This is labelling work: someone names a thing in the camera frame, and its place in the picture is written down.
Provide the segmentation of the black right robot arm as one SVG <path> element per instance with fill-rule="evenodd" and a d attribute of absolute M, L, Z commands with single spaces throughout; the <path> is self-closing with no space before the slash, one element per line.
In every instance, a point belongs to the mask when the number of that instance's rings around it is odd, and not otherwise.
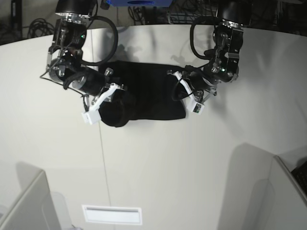
<path fill-rule="evenodd" d="M 55 32 L 47 53 L 46 72 L 40 78 L 71 89 L 81 95 L 86 112 L 90 110 L 89 97 L 97 104 L 99 97 L 108 90 L 108 76 L 103 76 L 94 67 L 107 63 L 118 47 L 118 30 L 107 17 L 98 15 L 98 8 L 107 6 L 105 0 L 60 0 L 56 6 Z M 103 21 L 113 33 L 113 44 L 105 58 L 98 62 L 83 60 L 83 46 L 87 30 L 94 21 Z"/>

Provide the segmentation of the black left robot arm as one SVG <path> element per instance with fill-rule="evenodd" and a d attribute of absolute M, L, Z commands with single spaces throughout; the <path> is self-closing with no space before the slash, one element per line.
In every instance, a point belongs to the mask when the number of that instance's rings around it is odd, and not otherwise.
<path fill-rule="evenodd" d="M 194 67 L 186 65 L 180 72 L 178 82 L 172 90 L 173 101 L 194 96 L 201 103 L 205 92 L 216 95 L 217 85 L 232 82 L 239 72 L 239 52 L 243 45 L 243 27 L 250 24 L 252 1 L 221 0 L 216 15 L 212 16 L 214 48 L 199 54 L 194 45 L 195 27 L 206 21 L 205 16 L 196 18 L 190 27 L 189 41 L 192 53 L 208 63 Z"/>

